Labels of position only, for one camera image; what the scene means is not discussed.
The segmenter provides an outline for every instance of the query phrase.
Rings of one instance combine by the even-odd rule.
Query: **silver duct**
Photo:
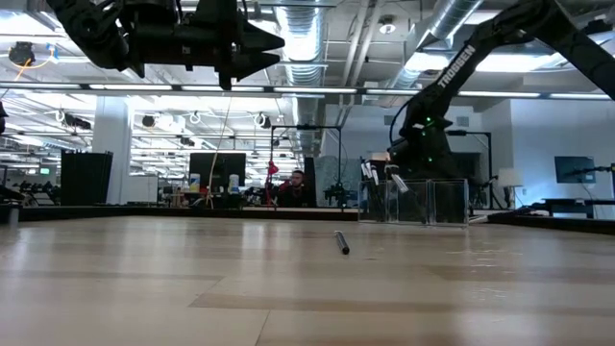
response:
[[[412,46],[407,47],[409,54],[406,58],[410,60],[417,48],[434,43],[441,39],[446,39],[456,33],[468,17],[480,6],[483,0],[438,0],[433,7],[433,15],[428,18],[428,25],[425,32],[417,30],[415,25],[408,35],[408,41]],[[388,87],[410,88],[414,81],[421,74],[402,67],[396,78],[391,81]]]
[[[325,12],[319,8],[276,7],[280,35],[286,40],[283,55],[292,62],[316,62],[323,53],[323,23]],[[323,83],[323,69],[319,66],[287,65],[286,78],[292,86],[313,87]],[[318,101],[315,98],[293,100],[295,124],[317,124]],[[297,135],[300,150],[313,152],[311,136]]]

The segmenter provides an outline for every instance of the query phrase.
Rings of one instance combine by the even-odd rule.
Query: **man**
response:
[[[304,177],[305,174],[301,170],[292,172],[290,184],[280,186],[278,206],[284,208],[316,207],[316,201],[313,201],[309,189],[304,184]]]

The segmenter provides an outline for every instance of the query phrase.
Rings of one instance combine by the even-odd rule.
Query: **wooden floor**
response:
[[[0,229],[0,345],[613,346],[615,237],[177,217],[22,224]]]

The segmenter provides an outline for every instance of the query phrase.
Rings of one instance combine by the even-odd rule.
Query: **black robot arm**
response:
[[[440,76],[406,102],[401,138],[388,149],[391,159],[415,177],[465,178],[456,168],[444,130],[452,125],[444,117],[451,101],[494,49],[535,38],[615,100],[615,59],[579,31],[555,0],[521,0],[481,23]]]
[[[58,20],[96,65],[131,68],[143,78],[145,63],[213,66],[220,86],[280,61],[263,53],[284,40],[250,24],[232,0],[200,0],[183,17],[175,0],[47,0]]]

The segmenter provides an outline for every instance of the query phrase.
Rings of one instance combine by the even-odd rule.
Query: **white pillar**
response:
[[[126,204],[134,114],[126,97],[99,96],[94,118],[93,153],[113,153],[107,203]]]

